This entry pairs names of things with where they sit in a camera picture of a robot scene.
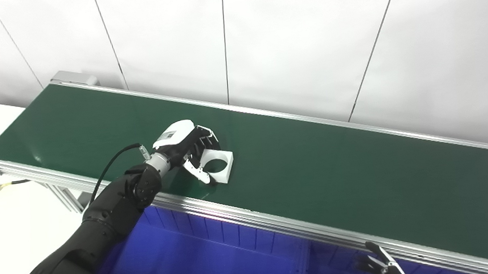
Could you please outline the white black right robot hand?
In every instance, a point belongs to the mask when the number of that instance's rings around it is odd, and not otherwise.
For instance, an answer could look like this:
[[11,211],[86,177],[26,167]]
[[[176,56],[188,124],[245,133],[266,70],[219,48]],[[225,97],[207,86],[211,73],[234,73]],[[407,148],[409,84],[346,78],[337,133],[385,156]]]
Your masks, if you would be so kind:
[[355,263],[355,269],[368,274],[406,274],[402,267],[397,263],[388,252],[377,243],[366,241],[365,247],[371,251],[372,255],[361,255]]

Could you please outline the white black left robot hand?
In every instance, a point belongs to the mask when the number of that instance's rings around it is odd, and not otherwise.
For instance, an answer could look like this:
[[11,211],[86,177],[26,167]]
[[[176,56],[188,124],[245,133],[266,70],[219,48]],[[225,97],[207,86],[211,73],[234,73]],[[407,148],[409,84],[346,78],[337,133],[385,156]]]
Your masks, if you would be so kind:
[[173,168],[182,167],[204,184],[213,185],[216,181],[203,171],[201,156],[205,150],[220,149],[213,130],[183,119],[164,130],[153,144],[153,152],[146,164],[157,170],[161,177]]

